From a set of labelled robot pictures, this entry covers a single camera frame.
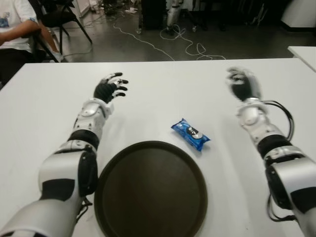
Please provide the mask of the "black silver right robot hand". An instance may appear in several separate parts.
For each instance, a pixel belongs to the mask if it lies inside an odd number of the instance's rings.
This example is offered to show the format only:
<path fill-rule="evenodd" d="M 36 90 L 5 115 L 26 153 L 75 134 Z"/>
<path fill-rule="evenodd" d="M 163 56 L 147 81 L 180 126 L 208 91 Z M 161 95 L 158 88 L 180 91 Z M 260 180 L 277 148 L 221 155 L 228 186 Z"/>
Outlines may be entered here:
<path fill-rule="evenodd" d="M 234 96 L 240 101 L 249 98 L 262 98 L 261 87 L 257 77 L 248 69 L 230 67 L 227 69 L 228 85 Z"/>

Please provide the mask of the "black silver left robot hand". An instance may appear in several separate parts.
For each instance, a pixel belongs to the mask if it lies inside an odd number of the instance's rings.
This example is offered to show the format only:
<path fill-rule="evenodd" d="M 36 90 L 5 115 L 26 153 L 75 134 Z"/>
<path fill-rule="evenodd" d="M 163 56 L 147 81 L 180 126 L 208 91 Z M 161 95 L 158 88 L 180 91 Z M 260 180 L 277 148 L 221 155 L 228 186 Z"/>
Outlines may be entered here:
<path fill-rule="evenodd" d="M 124 86 L 129 81 L 121 79 L 123 73 L 112 73 L 105 76 L 96 86 L 93 97 L 100 99 L 106 104 L 110 103 L 116 97 L 124 97 L 128 89 Z"/>

